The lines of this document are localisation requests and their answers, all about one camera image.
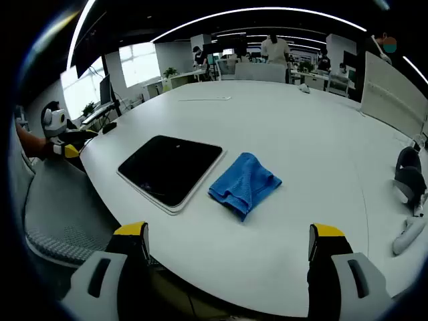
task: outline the desk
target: desk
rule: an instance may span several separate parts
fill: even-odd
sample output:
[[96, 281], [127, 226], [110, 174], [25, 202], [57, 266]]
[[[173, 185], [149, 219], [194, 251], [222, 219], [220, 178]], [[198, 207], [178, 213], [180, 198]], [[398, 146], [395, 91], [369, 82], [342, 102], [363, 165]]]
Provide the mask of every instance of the desk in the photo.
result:
[[[179, 101], [195, 94], [231, 99]], [[410, 284], [427, 248], [425, 229], [409, 251], [395, 258], [389, 253], [406, 218], [386, 190], [401, 142], [395, 130], [362, 116], [358, 107], [340, 96], [317, 90], [305, 94], [287, 84], [189, 84], [120, 117], [114, 130], [86, 146], [81, 160], [119, 223], [148, 222], [150, 254], [180, 278], [238, 306], [304, 317], [311, 223], [341, 229], [353, 250], [368, 255], [385, 274], [390, 295]], [[227, 150], [176, 216], [147, 201], [116, 173], [158, 134]], [[207, 194], [241, 152], [252, 152], [283, 180], [243, 223]]]
[[[293, 76], [300, 76], [301, 78], [303, 78], [303, 82], [301, 82], [301, 84], [304, 83], [305, 77], [311, 77], [314, 79], [328, 81], [328, 76], [325, 76], [325, 75], [311, 74], [311, 73], [307, 73], [307, 72], [298, 72], [297, 70], [292, 70], [291, 73]], [[349, 88], [355, 90], [355, 85], [353, 82], [351, 82], [349, 84]]]
[[206, 70], [198, 69], [192, 72], [185, 72], [184, 74], [179, 74], [169, 78], [163, 78], [162, 85], [163, 87], [167, 86], [169, 89], [178, 88], [182, 85], [185, 85], [191, 82], [189, 81], [189, 78], [197, 77], [199, 82], [199, 76], [205, 73], [206, 73]]
[[325, 75], [311, 74], [308, 72], [298, 72], [297, 70], [292, 70], [291, 73], [292, 75], [299, 75], [301, 77], [312, 77], [312, 78], [328, 81], [328, 76], [325, 76]]

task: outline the black device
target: black device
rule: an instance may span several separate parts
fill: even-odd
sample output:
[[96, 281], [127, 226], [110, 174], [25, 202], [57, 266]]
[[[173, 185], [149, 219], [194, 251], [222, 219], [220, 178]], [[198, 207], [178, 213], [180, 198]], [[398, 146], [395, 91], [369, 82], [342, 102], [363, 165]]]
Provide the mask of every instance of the black device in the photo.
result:
[[104, 31], [107, 24], [106, 14], [107, 12], [104, 12], [90, 26], [74, 48], [73, 58], [78, 78], [104, 53], [104, 46], [106, 44], [106, 32]]
[[119, 173], [169, 207], [184, 201], [221, 154], [218, 146], [155, 136], [119, 166]]
[[109, 124], [107, 124], [107, 125], [105, 125], [104, 127], [103, 127], [103, 129], [102, 129], [102, 133], [103, 134], [107, 134], [108, 132], [110, 132], [112, 129], [115, 129], [116, 128], [116, 126], [118, 126], [117, 125], [117, 123], [115, 123], [115, 122], [111, 122], [111, 123], [109, 123]]
[[407, 204], [413, 210], [427, 189], [419, 154], [413, 147], [408, 146], [400, 152], [395, 165], [394, 184], [407, 197]]
[[114, 93], [112, 84], [110, 83], [110, 74], [104, 77], [100, 82], [100, 98], [101, 105], [108, 104], [109, 102], [114, 101]]
[[347, 66], [356, 68], [356, 55], [344, 50], [343, 51], [343, 63]]

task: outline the gray chair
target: gray chair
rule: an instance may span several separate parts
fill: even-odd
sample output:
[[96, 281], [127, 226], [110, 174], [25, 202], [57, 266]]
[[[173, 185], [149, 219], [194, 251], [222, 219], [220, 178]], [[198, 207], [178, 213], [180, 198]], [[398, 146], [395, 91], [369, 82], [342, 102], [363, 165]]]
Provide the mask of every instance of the gray chair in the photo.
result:
[[235, 67], [236, 80], [260, 82], [286, 82], [286, 67], [281, 64], [252, 64], [240, 62]]
[[9, 182], [18, 228], [38, 256], [77, 267], [94, 251], [106, 249], [120, 227], [95, 192], [88, 176], [64, 159], [29, 168], [11, 127]]
[[348, 77], [330, 74], [328, 77], [326, 91], [339, 96], [349, 97], [348, 95], [349, 81], [350, 80]]
[[215, 61], [219, 71], [219, 80], [234, 80], [235, 67], [239, 59], [218, 59]]

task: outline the blue cloth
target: blue cloth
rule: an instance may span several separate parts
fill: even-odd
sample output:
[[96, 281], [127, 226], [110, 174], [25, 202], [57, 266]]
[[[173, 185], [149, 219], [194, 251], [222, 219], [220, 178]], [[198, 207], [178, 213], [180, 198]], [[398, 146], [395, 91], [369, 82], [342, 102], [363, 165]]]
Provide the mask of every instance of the blue cloth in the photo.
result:
[[281, 183], [254, 155], [243, 152], [211, 185], [208, 194], [224, 206], [231, 207], [243, 221]]

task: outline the potted plant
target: potted plant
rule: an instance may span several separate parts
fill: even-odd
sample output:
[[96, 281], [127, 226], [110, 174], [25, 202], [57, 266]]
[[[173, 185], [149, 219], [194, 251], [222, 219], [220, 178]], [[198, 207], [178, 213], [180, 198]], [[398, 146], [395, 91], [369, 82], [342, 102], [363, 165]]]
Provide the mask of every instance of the potted plant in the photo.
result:
[[83, 109], [83, 116], [87, 117], [91, 112], [94, 111], [94, 102], [90, 102], [86, 105], [86, 107]]
[[177, 69], [170, 67], [167, 70], [165, 70], [163, 74], [166, 78], [169, 78], [170, 76], [178, 75], [179, 72], [177, 71]]

